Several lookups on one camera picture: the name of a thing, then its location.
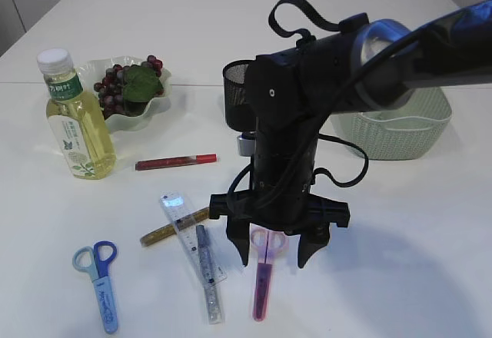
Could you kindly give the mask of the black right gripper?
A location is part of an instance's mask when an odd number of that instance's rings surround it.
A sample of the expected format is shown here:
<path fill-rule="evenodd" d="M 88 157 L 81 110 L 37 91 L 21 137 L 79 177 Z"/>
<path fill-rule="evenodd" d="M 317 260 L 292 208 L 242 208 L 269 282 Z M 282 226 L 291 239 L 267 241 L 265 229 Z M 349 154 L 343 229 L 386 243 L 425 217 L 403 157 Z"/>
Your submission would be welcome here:
<path fill-rule="evenodd" d="M 321 126 L 294 122 L 273 129 L 262 122 L 233 124 L 232 128 L 253 141 L 249 164 L 224 194 L 210 197 L 213 220 L 226 217 L 226 235 L 244 267 L 248 265 L 250 224 L 287 235 L 301 235 L 298 267 L 330 240 L 330 226 L 347 227 L 351 213 L 345 202 L 311 193 L 316 176 L 328 172 L 314 166 Z"/>

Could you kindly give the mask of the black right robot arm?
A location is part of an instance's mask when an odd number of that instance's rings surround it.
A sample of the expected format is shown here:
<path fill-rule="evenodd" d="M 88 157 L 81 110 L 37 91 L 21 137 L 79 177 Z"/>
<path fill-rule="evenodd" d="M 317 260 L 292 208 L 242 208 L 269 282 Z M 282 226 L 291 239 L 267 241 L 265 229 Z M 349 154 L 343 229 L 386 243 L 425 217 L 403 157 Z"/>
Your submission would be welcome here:
<path fill-rule="evenodd" d="M 271 29 L 296 45 L 224 67 L 225 120 L 250 134 L 254 150 L 240 173 L 249 185 L 232 184 L 211 196 L 213 219 L 226 217 L 227 238 L 248 262 L 249 229 L 258 225 L 299 236 L 303 267 L 330 240 L 330 226 L 346 227 L 344 202 L 311 193 L 321 128 L 333 114 L 395 110 L 418 88 L 478 85 L 491 80 L 491 3 L 486 0 L 410 30 L 365 13 L 332 23 L 307 0 L 282 0 L 300 9 L 327 37 L 307 29 Z"/>

